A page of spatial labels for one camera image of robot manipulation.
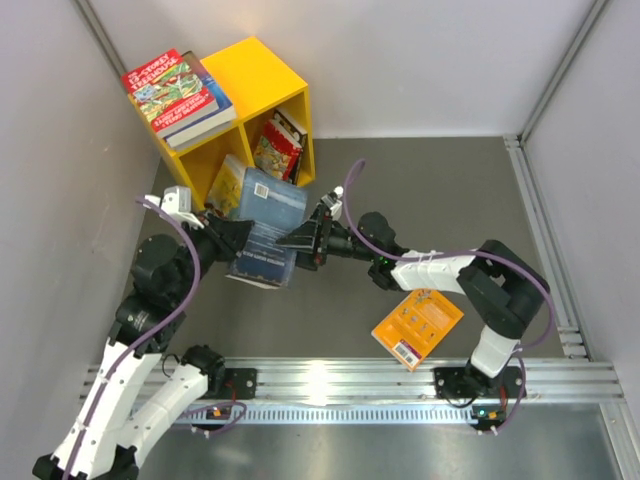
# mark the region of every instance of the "colorful book cover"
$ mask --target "colorful book cover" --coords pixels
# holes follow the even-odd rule
[[[216,108],[215,97],[204,87],[180,54],[171,49],[122,76],[127,91],[159,135],[182,127],[188,117]]]
[[[275,241],[304,221],[307,192],[248,168],[242,187],[239,219],[254,220],[245,249],[231,263],[229,276],[263,288],[286,287],[296,252]]]
[[[262,132],[253,159],[258,168],[279,180],[286,180],[298,160],[302,147],[274,119]]]
[[[463,315],[440,292],[414,290],[371,335],[413,372]]]
[[[300,125],[284,107],[278,107],[273,112],[273,119],[289,132],[289,135],[300,144],[302,150],[307,145],[307,130]]]
[[[207,87],[209,92],[215,97],[216,101],[218,102],[218,111],[226,110],[227,108],[233,106],[233,103],[231,103],[229,97],[227,97],[220,85],[218,85],[218,82],[216,82],[209,71],[204,68],[204,65],[200,63],[200,60],[198,60],[198,57],[196,57],[193,52],[188,51],[183,55],[183,58],[184,61],[187,62],[189,68],[191,68],[193,73],[198,76],[204,86]]]
[[[298,177],[300,176],[300,159],[302,158],[302,152],[307,145],[307,130],[298,123],[295,118],[284,107],[278,107],[273,112],[273,119],[278,122],[282,127],[289,132],[289,135],[300,144],[301,151],[298,155],[298,159],[293,164],[289,175],[286,180],[294,185],[298,184]]]
[[[246,170],[246,165],[238,157],[227,155],[209,191],[209,202],[213,208],[232,220],[238,218]]]

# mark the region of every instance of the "stack of books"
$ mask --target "stack of books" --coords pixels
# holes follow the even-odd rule
[[[256,166],[278,180],[297,184],[307,131],[282,107],[267,122],[253,154]]]
[[[126,73],[122,82],[153,131],[185,150],[231,126],[236,111],[198,58],[175,49]]]

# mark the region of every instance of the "orange book cover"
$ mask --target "orange book cover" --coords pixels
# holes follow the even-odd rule
[[[413,372],[463,316],[440,292],[414,290],[371,335]]]

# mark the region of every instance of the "yellow bookshelf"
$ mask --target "yellow bookshelf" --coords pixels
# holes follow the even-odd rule
[[[309,86],[260,40],[249,37],[200,60],[229,96],[238,118],[224,131],[182,151],[171,149],[153,132],[129,96],[138,115],[177,182],[191,188],[197,209],[203,209],[224,157],[233,153],[254,167],[252,153],[275,107],[283,106],[308,132],[298,185],[316,177],[311,130]]]

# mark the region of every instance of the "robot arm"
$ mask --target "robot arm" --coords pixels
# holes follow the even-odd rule
[[[301,268],[317,270],[328,255],[337,255],[369,262],[369,276],[384,290],[426,288],[466,295],[485,327],[465,369],[464,390],[483,396],[494,389],[494,380],[540,309],[542,294],[510,268],[479,256],[440,258],[438,252],[403,248],[395,242],[395,232],[380,213],[366,213],[358,222],[360,233],[384,252],[407,260],[380,256],[337,221],[341,196],[342,188],[338,187],[322,197],[309,220],[277,243],[297,250],[296,264]],[[502,243],[489,240],[478,251],[515,263],[549,291],[545,280]]]
[[[228,262],[244,248],[253,222],[233,222],[205,211],[190,212],[190,191],[172,187],[160,201],[147,197],[178,221],[195,246],[203,276],[216,261]],[[70,468],[72,480],[134,479],[147,453],[189,404],[207,391],[215,393],[224,375],[221,356],[192,347],[182,365],[152,399],[129,419],[144,380],[166,351],[185,318],[143,341],[113,366],[134,342],[148,335],[182,303],[195,274],[185,245],[169,235],[155,235],[139,247],[131,269],[134,288],[116,311],[99,373],[80,415],[53,454],[40,457],[33,474],[59,480]],[[96,396],[100,401],[94,405]],[[85,419],[91,421],[85,425]]]

